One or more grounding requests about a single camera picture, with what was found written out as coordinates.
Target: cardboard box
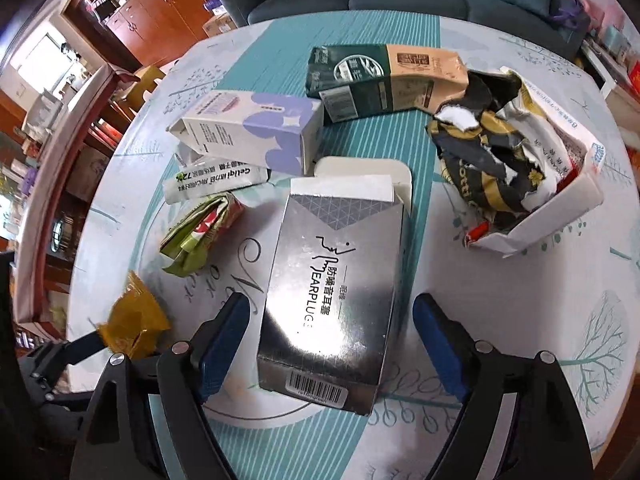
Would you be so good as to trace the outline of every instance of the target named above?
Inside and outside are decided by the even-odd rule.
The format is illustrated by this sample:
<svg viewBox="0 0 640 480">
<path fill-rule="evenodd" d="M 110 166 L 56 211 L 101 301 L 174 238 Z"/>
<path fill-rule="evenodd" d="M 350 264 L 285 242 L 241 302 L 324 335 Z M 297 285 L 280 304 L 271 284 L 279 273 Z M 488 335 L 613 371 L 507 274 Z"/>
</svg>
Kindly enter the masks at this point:
<svg viewBox="0 0 640 480">
<path fill-rule="evenodd" d="M 213 90 L 168 131 L 201 155 L 302 176 L 318 149 L 323 113 L 319 100 L 306 97 Z"/>
<path fill-rule="evenodd" d="M 213 38 L 224 32 L 234 30 L 236 24 L 226 12 L 219 16 L 213 16 L 207 23 L 202 26 L 203 30 L 207 33 L 207 36 Z"/>
<path fill-rule="evenodd" d="M 605 148 L 589 130 L 540 88 L 508 67 L 502 67 L 500 70 L 503 73 L 517 75 L 526 86 L 528 96 L 546 115 L 546 119 L 555 130 L 568 136 L 584 154 L 582 168 L 575 179 L 548 202 L 525 217 L 516 227 L 508 233 L 487 234 L 468 244 L 510 256 L 519 253 L 541 238 L 559 231 L 587 211 L 602 204 L 604 194 L 598 184 L 598 178 L 604 164 Z"/>
<path fill-rule="evenodd" d="M 311 179 L 292 180 L 280 228 L 260 387 L 369 415 L 397 332 L 402 203 L 297 194 L 296 180 Z"/>
<path fill-rule="evenodd" d="M 410 108 L 434 113 L 467 85 L 466 67 L 450 50 L 362 44 L 313 47 L 305 89 L 336 123 Z"/>
</svg>

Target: silver box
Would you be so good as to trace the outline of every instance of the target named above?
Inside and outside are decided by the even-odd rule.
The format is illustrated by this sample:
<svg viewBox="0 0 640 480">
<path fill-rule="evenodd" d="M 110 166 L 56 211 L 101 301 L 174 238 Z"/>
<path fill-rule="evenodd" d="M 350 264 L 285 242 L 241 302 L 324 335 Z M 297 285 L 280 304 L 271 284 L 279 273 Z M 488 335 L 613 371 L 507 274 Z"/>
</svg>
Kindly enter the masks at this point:
<svg viewBox="0 0 640 480">
<path fill-rule="evenodd" d="M 400 202 L 290 195 L 258 346 L 261 388 L 371 413 L 396 332 L 403 216 Z"/>
</svg>

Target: cabinet door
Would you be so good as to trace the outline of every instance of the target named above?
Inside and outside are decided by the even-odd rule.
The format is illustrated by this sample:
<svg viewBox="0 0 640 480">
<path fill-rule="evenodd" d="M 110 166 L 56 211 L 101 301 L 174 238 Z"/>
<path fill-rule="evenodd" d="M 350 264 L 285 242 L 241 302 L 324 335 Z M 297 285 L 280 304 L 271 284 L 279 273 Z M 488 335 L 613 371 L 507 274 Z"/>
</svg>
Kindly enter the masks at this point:
<svg viewBox="0 0 640 480">
<path fill-rule="evenodd" d="M 178 10 L 183 20 L 198 40 L 207 38 L 202 26 L 211 18 L 211 13 L 204 8 L 204 0 L 169 0 Z"/>
<path fill-rule="evenodd" d="M 142 58 L 145 56 L 145 42 L 119 11 L 111 17 L 107 22 L 107 26 L 124 46 L 129 49 L 130 53 L 132 53 L 140 63 L 144 64 Z"/>
<path fill-rule="evenodd" d="M 139 0 L 162 34 L 162 64 L 178 59 L 198 40 L 169 0 Z"/>
<path fill-rule="evenodd" d="M 145 45 L 144 51 L 135 56 L 143 65 L 152 65 L 165 57 L 164 35 L 156 22 L 151 18 L 140 0 L 129 0 L 120 10 L 123 17 L 129 22 L 130 28 L 142 38 Z"/>
</svg>

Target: metal screw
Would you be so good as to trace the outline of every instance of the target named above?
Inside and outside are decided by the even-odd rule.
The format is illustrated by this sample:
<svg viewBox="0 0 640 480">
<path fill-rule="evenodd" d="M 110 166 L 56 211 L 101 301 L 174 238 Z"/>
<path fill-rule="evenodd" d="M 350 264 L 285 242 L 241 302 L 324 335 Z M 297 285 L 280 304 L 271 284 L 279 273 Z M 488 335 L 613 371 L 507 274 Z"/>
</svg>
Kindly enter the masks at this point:
<svg viewBox="0 0 640 480">
<path fill-rule="evenodd" d="M 553 364 L 556 361 L 556 356 L 553 355 L 551 352 L 543 350 L 542 352 L 540 352 L 540 360 L 543 363 L 546 363 L 546 364 L 550 365 L 550 364 Z"/>
<path fill-rule="evenodd" d="M 171 347 L 171 352 L 176 355 L 184 354 L 189 351 L 189 343 L 186 341 L 178 341 Z"/>
<path fill-rule="evenodd" d="M 490 354 L 494 350 L 494 346 L 488 341 L 477 341 L 476 350 L 481 354 Z"/>
<path fill-rule="evenodd" d="M 123 361 L 124 361 L 124 354 L 120 352 L 109 357 L 109 362 L 113 366 L 117 366 Z"/>
</svg>

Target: chair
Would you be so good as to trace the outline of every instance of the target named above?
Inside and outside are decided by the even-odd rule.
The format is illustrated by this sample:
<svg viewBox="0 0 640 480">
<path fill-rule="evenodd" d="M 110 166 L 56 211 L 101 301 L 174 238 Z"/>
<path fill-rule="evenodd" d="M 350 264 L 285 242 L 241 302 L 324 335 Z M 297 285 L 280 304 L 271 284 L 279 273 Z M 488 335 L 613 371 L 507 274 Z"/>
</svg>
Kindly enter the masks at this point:
<svg viewBox="0 0 640 480">
<path fill-rule="evenodd" d="M 154 65 L 141 68 L 135 75 L 140 78 L 139 82 L 114 95 L 114 101 L 127 116 L 131 115 L 130 119 L 134 117 L 134 112 L 139 112 L 144 105 L 145 91 L 153 92 L 158 86 L 156 80 L 164 78 L 164 72 Z"/>
</svg>

